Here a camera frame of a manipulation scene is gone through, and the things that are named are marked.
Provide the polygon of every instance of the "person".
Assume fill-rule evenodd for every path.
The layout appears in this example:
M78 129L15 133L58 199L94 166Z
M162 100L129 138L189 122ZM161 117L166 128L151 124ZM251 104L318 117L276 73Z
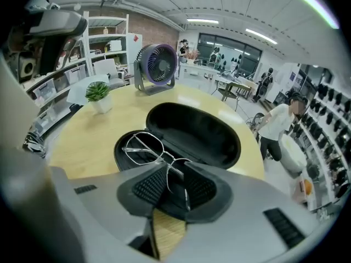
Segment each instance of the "person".
M178 57L178 77L179 79L179 74L180 74L180 63L181 62L186 62L186 53L189 51L189 46L188 46L188 40L183 39L180 41L182 43L182 47L180 48L180 53Z
M268 89L269 84L273 83L272 73L273 73L273 68L270 67L268 70L268 73L265 72L262 74L261 81L258 85L256 94L252 98L253 102L257 102L261 98L261 96L259 95L259 90L261 87L266 87Z
M275 161L280 161L281 150L279 140L284 131L289 131L295 115L305 111L305 99L294 93L290 98L290 105L280 104L262 118L253 132L256 133L256 140L259 143L262 159L266 158L267 150Z

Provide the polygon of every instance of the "desk fan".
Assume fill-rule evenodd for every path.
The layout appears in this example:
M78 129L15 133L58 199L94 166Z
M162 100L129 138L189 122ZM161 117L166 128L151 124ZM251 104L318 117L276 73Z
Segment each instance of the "desk fan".
M177 55L170 45L147 45L141 49L134 62L134 85L147 95L171 89L175 84L176 68ZM154 85L144 86L143 76Z

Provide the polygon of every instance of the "fan stand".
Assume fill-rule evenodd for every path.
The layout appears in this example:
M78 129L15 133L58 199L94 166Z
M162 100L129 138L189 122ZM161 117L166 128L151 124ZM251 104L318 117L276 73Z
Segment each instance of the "fan stand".
M174 80L174 75L173 75L170 84L149 85L145 87L143 82L143 77L141 76L139 62L137 60L134 62L134 85L141 92L147 95L157 94L157 93L163 92L164 90L172 89L175 83L176 83L176 80Z

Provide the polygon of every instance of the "brick wall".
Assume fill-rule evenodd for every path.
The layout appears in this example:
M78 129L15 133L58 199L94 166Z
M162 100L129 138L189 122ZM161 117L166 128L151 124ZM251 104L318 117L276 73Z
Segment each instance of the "brick wall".
M82 7L83 11L89 11L89 16L116 16L125 18L129 14L129 32L143 35L143 46L149 44L169 44L174 49L177 48L179 32L170 26L150 18L128 10L116 9L112 7ZM125 28L124 22L117 28L117 33L122 33ZM102 34L103 28L94 28L89 30L90 34Z

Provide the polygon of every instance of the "white shirt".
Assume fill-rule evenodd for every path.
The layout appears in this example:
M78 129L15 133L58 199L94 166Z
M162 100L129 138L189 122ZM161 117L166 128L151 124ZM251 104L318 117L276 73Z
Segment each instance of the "white shirt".
M294 114L289 115L289 105L280 104L270 111L271 118L268 119L258 133L264 138L278 140L279 134L283 130L289 130L291 123L294 121Z

